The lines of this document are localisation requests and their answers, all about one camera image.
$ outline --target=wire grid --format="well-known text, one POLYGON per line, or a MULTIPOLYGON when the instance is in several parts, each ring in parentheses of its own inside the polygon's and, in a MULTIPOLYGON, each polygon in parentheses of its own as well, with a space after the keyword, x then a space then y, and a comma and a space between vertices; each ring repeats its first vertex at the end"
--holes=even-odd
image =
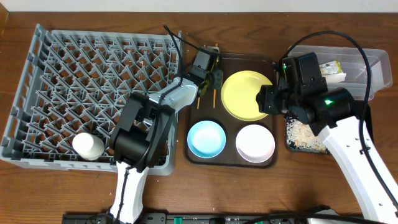
MULTIPOLYGON (((109 36, 47 36, 39 57, 44 74, 23 157, 48 161, 82 161, 73 150, 78 133, 91 133, 106 150, 97 160, 113 161, 109 139, 130 93, 157 92, 174 78, 177 51, 171 40, 109 36)), ((135 125, 148 131, 145 123, 135 125)), ((165 156, 158 166, 164 164, 165 156)))

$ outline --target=dish rack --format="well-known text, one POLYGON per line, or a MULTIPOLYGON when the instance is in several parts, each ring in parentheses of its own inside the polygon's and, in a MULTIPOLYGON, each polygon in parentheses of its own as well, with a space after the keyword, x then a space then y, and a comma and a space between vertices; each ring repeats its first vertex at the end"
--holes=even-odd
MULTIPOLYGON (((171 84, 178 60, 169 35, 47 31, 37 24, 0 159, 24 168, 117 172, 109 139, 124 104, 132 92, 150 94, 171 84), (73 150, 72 139, 82 132, 103 140, 99 159, 86 161, 73 150)), ((167 150, 149 174, 173 171, 177 130, 172 127, 167 150)))

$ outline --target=wooden stick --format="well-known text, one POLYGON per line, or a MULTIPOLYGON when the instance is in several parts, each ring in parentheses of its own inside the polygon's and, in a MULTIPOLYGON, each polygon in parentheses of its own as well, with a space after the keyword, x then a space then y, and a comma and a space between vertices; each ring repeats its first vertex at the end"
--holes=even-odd
POLYGON ((213 108, 216 108, 216 90, 213 91, 213 108))

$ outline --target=dark brown tray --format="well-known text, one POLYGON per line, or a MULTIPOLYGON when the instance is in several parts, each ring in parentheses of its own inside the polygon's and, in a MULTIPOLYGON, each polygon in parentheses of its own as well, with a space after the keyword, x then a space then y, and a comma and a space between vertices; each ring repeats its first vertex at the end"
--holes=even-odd
MULTIPOLYGON (((221 54, 222 69, 224 71, 224 81, 232 74, 243 71, 252 70, 265 75, 272 84, 276 84, 277 77, 274 75, 272 68, 272 60, 263 55, 243 55, 243 54, 221 54)), ((188 109, 187 116, 187 138, 189 129, 199 121, 211 120, 217 122, 226 133, 226 145, 224 150, 216 157, 210 159, 200 158, 189 150, 188 144, 184 145, 185 157, 194 164, 216 165, 216 166, 236 166, 236 167, 253 167, 268 168, 275 164, 278 158, 277 143, 277 124, 275 116, 268 115, 259 121, 241 121, 234 118, 224 108, 221 101, 221 90, 217 90, 216 107, 213 108, 213 90, 208 90, 203 97, 200 98, 199 110, 197 109, 197 101, 188 109), (244 160, 236 150, 235 139, 238 132, 245 126, 250 124, 260 124, 266 127, 274 136, 275 152, 265 162, 252 163, 244 160)))

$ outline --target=yellow plate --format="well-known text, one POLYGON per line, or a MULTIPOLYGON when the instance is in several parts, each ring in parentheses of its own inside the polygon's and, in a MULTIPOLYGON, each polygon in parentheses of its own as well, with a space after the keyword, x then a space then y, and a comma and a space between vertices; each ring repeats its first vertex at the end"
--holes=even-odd
POLYGON ((225 109, 243 121, 257 121, 268 114, 259 112, 256 95, 261 85, 272 85, 264 75, 254 71, 241 71, 231 75, 221 89, 225 109))

